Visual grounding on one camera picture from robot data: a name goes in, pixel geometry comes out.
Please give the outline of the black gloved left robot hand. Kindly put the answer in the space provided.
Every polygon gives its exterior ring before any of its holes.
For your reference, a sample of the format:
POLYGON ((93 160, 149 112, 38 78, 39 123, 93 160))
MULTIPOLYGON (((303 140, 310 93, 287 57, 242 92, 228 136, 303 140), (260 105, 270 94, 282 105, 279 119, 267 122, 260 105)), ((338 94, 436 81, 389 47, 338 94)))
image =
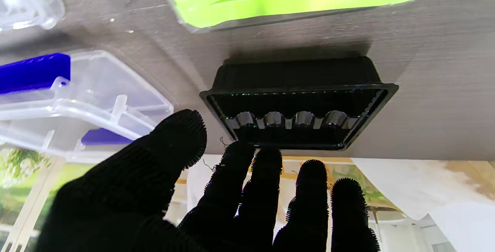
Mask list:
POLYGON ((164 220, 181 172, 205 152, 198 111, 165 118, 150 134, 67 182, 57 192, 36 252, 378 252, 359 183, 336 181, 304 162, 287 224, 274 234, 282 173, 278 149, 227 146, 198 204, 175 226, 164 220))

